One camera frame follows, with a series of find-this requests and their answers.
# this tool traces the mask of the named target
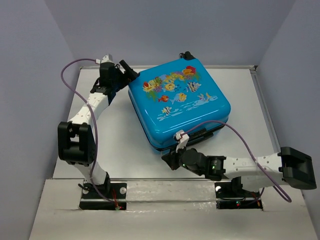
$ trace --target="white platform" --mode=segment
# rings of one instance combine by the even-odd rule
[[[277,139],[250,71],[208,71],[230,101],[228,123],[243,135],[253,153],[264,156],[277,152]],[[77,90],[87,97],[98,75],[97,69],[81,70]],[[75,97],[69,117],[82,105]],[[111,178],[128,179],[127,211],[78,209],[82,176],[58,159],[53,179],[45,183],[31,240],[317,239],[301,191],[289,186],[284,189],[292,203],[269,187],[262,196],[263,211],[217,210],[212,181],[191,180],[196,176],[185,169],[171,171],[150,147],[125,90],[101,115],[98,131],[100,165]],[[248,156],[227,128],[195,147],[206,155]],[[165,178],[176,180],[159,180]]]
[[[252,152],[258,156],[277,151],[275,139],[268,131],[272,129],[264,118],[258,93],[249,69],[208,69],[215,82],[231,104],[228,123],[243,135]],[[99,77],[98,69],[82,69],[76,90],[85,98]],[[69,119],[84,103],[75,96]],[[179,168],[172,171],[161,160],[161,154],[149,144],[136,112],[130,101],[128,90],[117,93],[111,105],[98,120],[98,162],[108,171],[112,179],[180,179],[196,178],[193,173]],[[226,127],[217,136],[195,145],[205,155],[248,157],[248,152],[239,138]],[[58,159],[53,178],[77,179],[83,176],[66,162]]]

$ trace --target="bolt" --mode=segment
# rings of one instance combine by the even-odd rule
[[[125,187],[121,187],[121,188],[120,188],[120,193],[121,193],[122,195],[126,194],[126,192],[127,192],[127,189],[126,189]]]

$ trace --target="orange fish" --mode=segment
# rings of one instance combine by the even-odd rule
[[[169,97],[168,96],[166,96],[166,95],[162,95],[162,97],[161,98],[158,98],[158,102],[168,102],[168,100],[169,100]]]

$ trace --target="blue suitcase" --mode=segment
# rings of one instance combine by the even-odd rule
[[[201,62],[190,52],[141,71],[129,84],[129,96],[150,144],[159,151],[176,146],[174,135],[208,121],[227,122],[231,106]],[[198,143],[223,125],[207,123],[189,134]]]

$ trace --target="gray wall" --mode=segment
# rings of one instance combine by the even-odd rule
[[[257,65],[294,0],[45,0],[75,58]]]
[[[73,56],[43,0],[2,2],[0,34],[0,238],[23,240],[58,156],[72,100],[60,71]]]
[[[318,189],[305,199],[320,238],[320,1],[296,1],[258,74],[280,144],[312,156]]]

